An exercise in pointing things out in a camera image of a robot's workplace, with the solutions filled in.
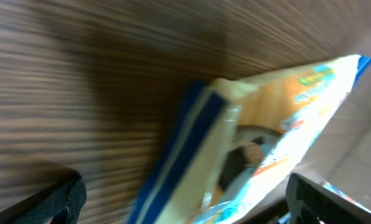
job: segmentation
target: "snack bag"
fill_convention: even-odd
[[[128,223],[239,220],[302,159],[370,62],[350,55],[192,87]]]
[[[241,149],[230,149],[212,203],[192,223],[233,223],[245,216],[303,158],[370,63],[350,55],[240,81],[216,80],[216,91],[242,106]],[[234,159],[239,151],[243,157]]]

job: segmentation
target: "wooden surface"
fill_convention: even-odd
[[[0,0],[0,210],[70,167],[79,223],[123,223],[191,80],[351,53],[371,56],[371,1]],[[371,68],[307,155],[332,161],[315,174],[370,125]]]

